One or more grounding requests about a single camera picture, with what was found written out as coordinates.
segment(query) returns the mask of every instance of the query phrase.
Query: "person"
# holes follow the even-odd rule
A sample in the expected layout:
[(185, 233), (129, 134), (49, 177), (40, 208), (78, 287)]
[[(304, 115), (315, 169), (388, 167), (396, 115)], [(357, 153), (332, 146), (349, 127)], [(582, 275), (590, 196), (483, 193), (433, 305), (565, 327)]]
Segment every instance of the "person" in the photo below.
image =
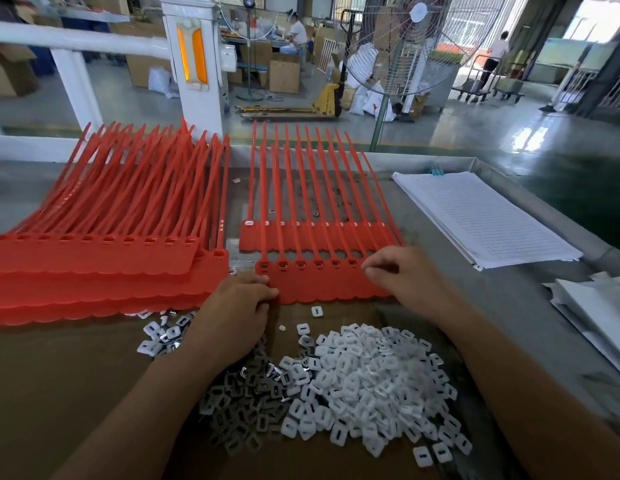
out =
[(488, 49), (488, 55), (490, 56), (488, 60), (483, 64), (483, 74), (481, 76), (481, 84), (479, 85), (479, 90), (485, 86), (490, 78), (490, 74), (494, 72), (494, 70), (499, 65), (499, 61), (505, 59), (506, 55), (510, 51), (510, 46), (508, 45), (508, 36), (509, 32), (503, 32), (501, 37), (497, 41), (495, 41), (492, 46)]
[(299, 14), (293, 10), (288, 11), (287, 14), (287, 21), (292, 23), (292, 27), (287, 33), (287, 39), (295, 45), (303, 45), (308, 43), (308, 34), (305, 31), (303, 23), (299, 21)]
[[(421, 249), (389, 246), (361, 267), (448, 336), (531, 478), (620, 480), (620, 438), (464, 303)], [(181, 346), (150, 364), (53, 480), (159, 479), (207, 386), (263, 334), (267, 302), (278, 295), (267, 281), (243, 273), (221, 282)]]

